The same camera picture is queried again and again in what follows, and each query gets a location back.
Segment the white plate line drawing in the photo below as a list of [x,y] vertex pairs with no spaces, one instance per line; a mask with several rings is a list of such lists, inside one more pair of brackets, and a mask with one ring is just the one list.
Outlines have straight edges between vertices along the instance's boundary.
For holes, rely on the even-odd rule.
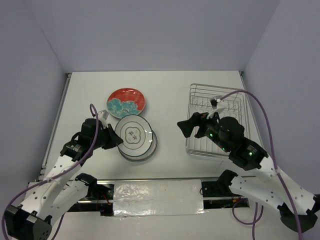
[[139,115],[121,118],[116,124],[115,133],[123,140],[118,146],[119,150],[131,157],[145,154],[153,142],[151,125]]

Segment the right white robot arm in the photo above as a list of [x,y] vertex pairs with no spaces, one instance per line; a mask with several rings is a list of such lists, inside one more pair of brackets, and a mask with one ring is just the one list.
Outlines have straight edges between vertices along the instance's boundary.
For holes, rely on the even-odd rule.
[[281,222],[295,232],[306,232],[315,226],[320,210],[320,197],[299,186],[279,167],[270,155],[256,142],[244,136],[244,127],[236,118],[219,117],[214,113],[195,112],[190,119],[179,121],[177,126],[185,138],[198,128],[197,139],[207,137],[239,168],[258,178],[263,187],[247,182],[231,170],[225,170],[214,183],[223,196],[241,195],[269,207],[279,214]]

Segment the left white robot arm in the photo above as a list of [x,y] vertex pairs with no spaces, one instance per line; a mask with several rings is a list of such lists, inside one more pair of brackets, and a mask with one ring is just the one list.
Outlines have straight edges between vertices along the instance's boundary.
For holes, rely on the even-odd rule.
[[43,181],[28,187],[31,195],[18,206],[10,203],[1,227],[5,239],[46,240],[53,225],[79,200],[93,199],[105,187],[87,173],[78,173],[96,149],[112,149],[123,140],[110,124],[86,119],[81,130],[64,144],[60,155]]

